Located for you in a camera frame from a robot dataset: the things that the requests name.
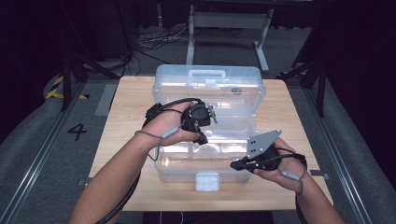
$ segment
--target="white metal stand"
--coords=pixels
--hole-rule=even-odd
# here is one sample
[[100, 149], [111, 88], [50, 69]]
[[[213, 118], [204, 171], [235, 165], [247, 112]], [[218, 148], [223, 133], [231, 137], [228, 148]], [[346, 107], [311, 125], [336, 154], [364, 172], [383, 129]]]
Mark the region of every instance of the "white metal stand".
[[268, 72], [269, 68], [262, 46], [268, 33], [273, 12], [272, 9], [268, 10], [267, 14], [198, 12], [194, 10], [194, 6], [191, 6], [189, 20], [190, 38], [186, 64], [192, 64], [194, 58], [194, 27], [261, 29], [262, 36], [259, 41], [254, 42], [254, 46], [262, 71], [264, 73]]

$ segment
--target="wooden table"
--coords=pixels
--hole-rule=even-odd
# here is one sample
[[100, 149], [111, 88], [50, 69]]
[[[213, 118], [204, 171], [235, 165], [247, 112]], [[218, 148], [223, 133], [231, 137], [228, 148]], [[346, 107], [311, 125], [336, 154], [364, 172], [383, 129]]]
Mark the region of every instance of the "wooden table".
[[[120, 80], [106, 126], [93, 161], [90, 176], [140, 130], [153, 104], [155, 77], [123, 77]], [[304, 154], [310, 170], [319, 170], [303, 125], [282, 80], [263, 81], [267, 93], [256, 112], [260, 133], [281, 129], [280, 135]], [[326, 196], [332, 197], [322, 176], [314, 176]], [[294, 192], [252, 175], [246, 183], [220, 183], [220, 191], [196, 191], [195, 183], [162, 182], [147, 159], [137, 189], [124, 211], [231, 211], [295, 209]]]

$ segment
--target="person's right arm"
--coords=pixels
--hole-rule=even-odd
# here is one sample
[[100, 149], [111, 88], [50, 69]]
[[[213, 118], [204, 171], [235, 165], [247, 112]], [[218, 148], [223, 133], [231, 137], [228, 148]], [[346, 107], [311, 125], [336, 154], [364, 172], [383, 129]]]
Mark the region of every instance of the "person's right arm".
[[[295, 152], [295, 150], [281, 138], [275, 140], [275, 148], [287, 148]], [[290, 153], [285, 150], [279, 150], [278, 152], [279, 154]], [[282, 171], [303, 177], [301, 179], [303, 184], [301, 184], [300, 181], [283, 176], [280, 173]], [[297, 202], [307, 223], [344, 223], [344, 220], [329, 202], [317, 182], [315, 182], [308, 172], [305, 172], [304, 166], [294, 158], [282, 159], [278, 170], [271, 172], [259, 169], [254, 170], [255, 175], [263, 179], [274, 181], [285, 189], [298, 192]]]

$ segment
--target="hazard tape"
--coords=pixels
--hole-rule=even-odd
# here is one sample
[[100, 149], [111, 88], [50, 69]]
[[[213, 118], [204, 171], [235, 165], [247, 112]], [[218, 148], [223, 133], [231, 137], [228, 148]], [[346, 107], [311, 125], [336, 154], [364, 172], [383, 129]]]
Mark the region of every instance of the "hazard tape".
[[[61, 93], [57, 93], [56, 91], [58, 90], [59, 85], [61, 85], [61, 82], [64, 80], [64, 76], [59, 75], [56, 80], [54, 81], [52, 87], [49, 90], [49, 93], [47, 94], [47, 98], [59, 98], [63, 99], [64, 95]], [[78, 99], [80, 100], [88, 100], [90, 98], [89, 94], [81, 94]]]

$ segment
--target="transparent plastic box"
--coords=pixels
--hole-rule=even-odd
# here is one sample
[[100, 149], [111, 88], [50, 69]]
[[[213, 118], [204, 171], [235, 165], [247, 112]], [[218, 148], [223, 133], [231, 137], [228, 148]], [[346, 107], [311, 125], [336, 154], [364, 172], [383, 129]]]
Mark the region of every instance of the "transparent plastic box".
[[220, 182], [245, 182], [248, 171], [230, 163], [247, 155], [247, 139], [258, 134], [255, 111], [266, 90], [256, 67], [161, 65], [152, 88], [156, 103], [200, 98], [213, 105], [219, 120], [201, 127], [208, 143], [161, 147], [154, 165], [165, 182], [195, 182], [197, 174], [219, 174]]

